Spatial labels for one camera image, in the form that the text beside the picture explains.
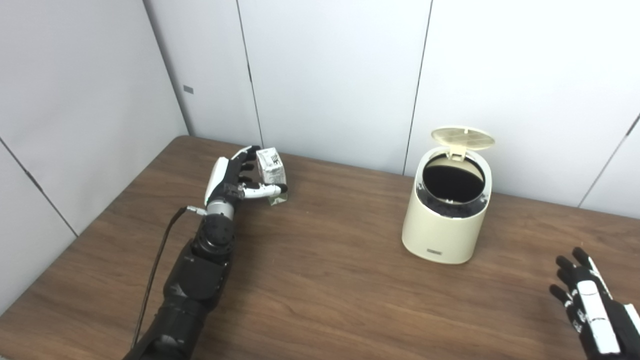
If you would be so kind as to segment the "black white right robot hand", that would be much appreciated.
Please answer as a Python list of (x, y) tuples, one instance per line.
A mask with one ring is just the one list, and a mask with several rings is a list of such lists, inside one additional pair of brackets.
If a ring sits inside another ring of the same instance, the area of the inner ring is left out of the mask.
[(638, 360), (639, 314), (631, 303), (614, 299), (593, 258), (581, 247), (574, 260), (555, 258), (556, 276), (565, 287), (552, 284), (549, 292), (565, 309), (578, 333), (587, 360)]

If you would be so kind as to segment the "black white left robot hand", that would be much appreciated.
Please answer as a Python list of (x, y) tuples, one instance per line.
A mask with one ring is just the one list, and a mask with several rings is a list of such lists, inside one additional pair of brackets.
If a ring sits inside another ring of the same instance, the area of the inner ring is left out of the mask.
[(288, 192), (284, 183), (256, 182), (242, 172), (253, 170), (258, 159), (259, 145), (245, 146), (231, 158), (219, 157), (206, 187), (204, 205), (226, 201), (234, 207), (244, 199), (271, 198)]

